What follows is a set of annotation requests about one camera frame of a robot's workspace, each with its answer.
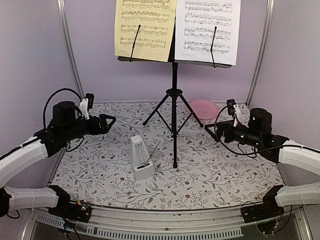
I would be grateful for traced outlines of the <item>white metronome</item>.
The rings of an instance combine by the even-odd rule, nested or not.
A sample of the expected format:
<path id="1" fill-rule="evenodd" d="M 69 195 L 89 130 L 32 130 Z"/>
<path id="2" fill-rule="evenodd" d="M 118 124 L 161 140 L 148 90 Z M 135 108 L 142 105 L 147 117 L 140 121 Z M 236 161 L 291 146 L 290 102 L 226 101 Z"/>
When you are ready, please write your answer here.
<path id="1" fill-rule="evenodd" d="M 132 153 L 130 166 L 132 168 L 133 175 L 137 181 L 146 180 L 156 173 L 151 156 L 157 149 L 158 144 L 152 153 L 149 154 L 147 147 L 140 135 L 133 136 L 130 140 Z"/>

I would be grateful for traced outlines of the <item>black perforated music stand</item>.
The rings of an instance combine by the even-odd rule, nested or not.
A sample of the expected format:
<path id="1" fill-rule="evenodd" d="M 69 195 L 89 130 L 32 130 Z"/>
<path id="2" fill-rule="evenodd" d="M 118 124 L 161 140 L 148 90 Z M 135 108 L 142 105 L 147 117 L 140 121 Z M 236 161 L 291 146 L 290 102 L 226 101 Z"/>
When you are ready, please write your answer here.
<path id="1" fill-rule="evenodd" d="M 138 45 L 136 44 L 136 41 L 138 39 L 138 34 L 141 29 L 141 24 L 138 25 L 137 31 L 135 34 L 135 37 L 132 41 L 132 49 L 131 49 L 131 55 L 130 57 L 123 57 L 119 56 L 118 60 L 119 61 L 127 61 L 127 62 L 132 62 L 133 61 L 133 53 L 135 46 Z M 199 126 L 203 128 L 203 123 L 200 121 L 200 119 L 196 116 L 195 112 L 192 110 L 191 106 L 187 102 L 187 100 L 183 97 L 183 91 L 181 89 L 178 89 L 178 62 L 175 60 L 175 46 L 174 46 L 174 41 L 175 41 L 175 28 L 173 29 L 173 37 L 172 37 L 172 42 L 171 42 L 171 47 L 170 47 L 170 52 L 169 52 L 169 57 L 168 57 L 168 62 L 172 63 L 172 87 L 170 89 L 166 90 L 166 95 L 163 97 L 163 99 L 160 101 L 160 103 L 155 107 L 155 109 L 151 112 L 151 114 L 148 116 L 148 118 L 142 123 L 143 126 L 146 126 L 148 121 L 153 117 L 155 113 L 159 115 L 159 117 L 162 119 L 162 121 L 165 123 L 167 128 L 171 132 L 171 137 L 173 138 L 173 168 L 177 169 L 178 168 L 178 158 L 177 158 L 177 135 L 182 129 L 182 127 L 185 125 L 185 123 L 189 120 L 191 116 L 194 116 L 195 120 L 198 122 Z M 212 41 L 210 45 L 210 53 L 212 57 L 212 64 L 214 68 L 217 68 L 217 64 L 215 63 L 214 56 L 213 56 L 213 44 L 214 44 L 214 39 L 216 36 L 216 31 L 217 31 L 217 26 L 214 27 L 213 30 L 213 36 L 212 36 Z M 171 127 L 168 125 L 168 123 L 165 121 L 163 116 L 159 112 L 159 108 L 164 104 L 164 102 L 167 100 L 168 97 L 171 97 L 172 104 L 171 104 Z M 182 102 L 185 104 L 185 106 L 188 108 L 190 111 L 190 114 L 188 117 L 184 120 L 183 124 L 180 126 L 180 128 L 177 130 L 177 99 L 181 98 Z"/>

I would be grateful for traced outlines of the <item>yellow sheet music page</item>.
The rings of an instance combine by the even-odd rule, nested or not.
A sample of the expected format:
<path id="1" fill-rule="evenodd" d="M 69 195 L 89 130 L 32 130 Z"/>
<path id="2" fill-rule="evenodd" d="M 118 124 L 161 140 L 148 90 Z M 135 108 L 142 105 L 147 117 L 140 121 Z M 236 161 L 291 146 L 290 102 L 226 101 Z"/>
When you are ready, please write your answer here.
<path id="1" fill-rule="evenodd" d="M 114 49 L 119 57 L 167 62 L 176 0 L 117 0 Z"/>

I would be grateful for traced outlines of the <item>white sheet music page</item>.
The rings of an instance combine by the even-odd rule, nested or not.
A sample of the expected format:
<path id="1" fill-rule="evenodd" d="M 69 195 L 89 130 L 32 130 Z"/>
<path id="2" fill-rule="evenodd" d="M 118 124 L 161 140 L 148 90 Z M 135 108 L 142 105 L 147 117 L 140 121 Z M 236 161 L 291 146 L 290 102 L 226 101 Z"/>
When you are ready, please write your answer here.
<path id="1" fill-rule="evenodd" d="M 239 0 L 177 1 L 175 60 L 236 65 L 240 15 Z"/>

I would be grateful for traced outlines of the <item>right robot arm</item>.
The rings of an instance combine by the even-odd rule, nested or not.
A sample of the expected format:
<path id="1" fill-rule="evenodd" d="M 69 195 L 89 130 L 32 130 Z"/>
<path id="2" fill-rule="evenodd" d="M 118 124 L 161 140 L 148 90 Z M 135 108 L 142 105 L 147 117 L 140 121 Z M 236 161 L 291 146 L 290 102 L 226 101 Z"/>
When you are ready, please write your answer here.
<path id="1" fill-rule="evenodd" d="M 250 110 L 247 126 L 235 118 L 207 124 L 204 129 L 222 145 L 238 142 L 255 148 L 256 154 L 273 163 L 295 166 L 316 175 L 320 173 L 319 150 L 298 144 L 285 136 L 272 134 L 272 115 L 263 108 Z M 264 203 L 258 208 L 262 218 L 269 218 L 278 207 L 317 205 L 320 202 L 320 184 L 275 185 L 262 201 Z"/>

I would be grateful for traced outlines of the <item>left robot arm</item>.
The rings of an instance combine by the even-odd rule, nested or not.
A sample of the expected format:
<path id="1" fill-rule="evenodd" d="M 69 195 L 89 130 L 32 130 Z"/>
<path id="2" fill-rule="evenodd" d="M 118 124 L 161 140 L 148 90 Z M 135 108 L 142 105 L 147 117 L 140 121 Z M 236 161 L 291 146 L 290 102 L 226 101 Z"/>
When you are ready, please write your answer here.
<path id="1" fill-rule="evenodd" d="M 83 206 L 70 202 L 70 195 L 57 185 L 45 188 L 15 188 L 7 182 L 29 166 L 50 158 L 67 144 L 86 135 L 102 135 L 109 132 L 116 122 L 114 116 L 91 116 L 92 104 L 84 98 L 79 106 L 72 101 L 62 101 L 52 108 L 49 125 L 36 132 L 26 142 L 0 158 L 0 215 L 20 209 L 45 207 L 53 215 L 69 218 L 85 211 Z"/>

